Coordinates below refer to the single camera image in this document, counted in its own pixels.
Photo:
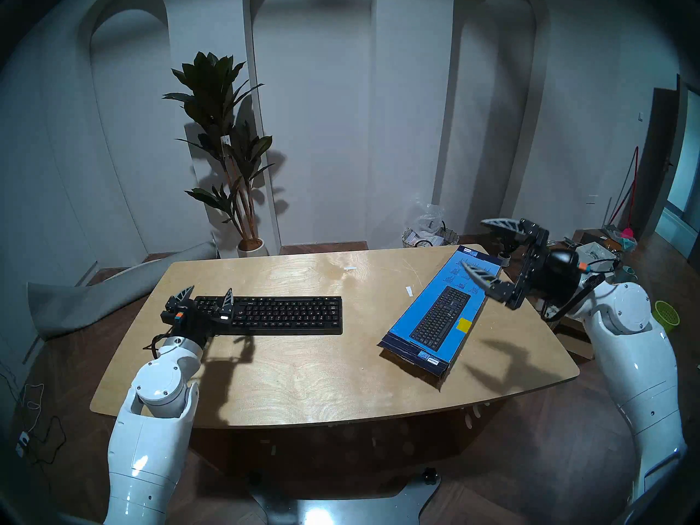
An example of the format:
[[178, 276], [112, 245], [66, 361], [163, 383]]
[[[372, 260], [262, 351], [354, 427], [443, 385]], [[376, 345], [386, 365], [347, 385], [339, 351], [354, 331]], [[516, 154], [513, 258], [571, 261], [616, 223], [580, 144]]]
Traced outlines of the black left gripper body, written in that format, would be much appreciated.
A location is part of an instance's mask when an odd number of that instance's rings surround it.
[[230, 319], [219, 318], [219, 311], [205, 311], [199, 308], [180, 308], [178, 311], [162, 310], [161, 321], [170, 326], [167, 339], [190, 340], [198, 346], [206, 346], [216, 336], [234, 336]]

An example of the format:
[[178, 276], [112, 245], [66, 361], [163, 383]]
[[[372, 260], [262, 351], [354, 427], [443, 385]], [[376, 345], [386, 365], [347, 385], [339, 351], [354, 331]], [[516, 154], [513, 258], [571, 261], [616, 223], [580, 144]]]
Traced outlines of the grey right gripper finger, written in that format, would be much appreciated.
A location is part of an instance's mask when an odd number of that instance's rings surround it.
[[470, 280], [485, 292], [487, 298], [491, 298], [507, 307], [517, 306], [516, 285], [509, 281], [502, 281], [497, 276], [473, 267], [467, 262], [461, 262], [462, 267]]
[[500, 241], [525, 242], [527, 231], [520, 220], [512, 218], [486, 218], [480, 221], [489, 233]]

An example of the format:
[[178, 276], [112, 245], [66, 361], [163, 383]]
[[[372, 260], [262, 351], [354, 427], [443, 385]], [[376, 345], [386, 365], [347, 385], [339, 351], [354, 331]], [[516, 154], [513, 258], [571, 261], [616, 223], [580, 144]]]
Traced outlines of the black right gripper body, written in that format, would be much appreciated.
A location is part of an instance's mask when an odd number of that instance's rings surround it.
[[511, 310], [519, 309], [528, 296], [542, 297], [545, 294], [542, 280], [549, 254], [549, 230], [525, 218], [518, 220], [517, 224], [516, 242], [527, 249], [512, 294], [506, 301], [506, 307]]

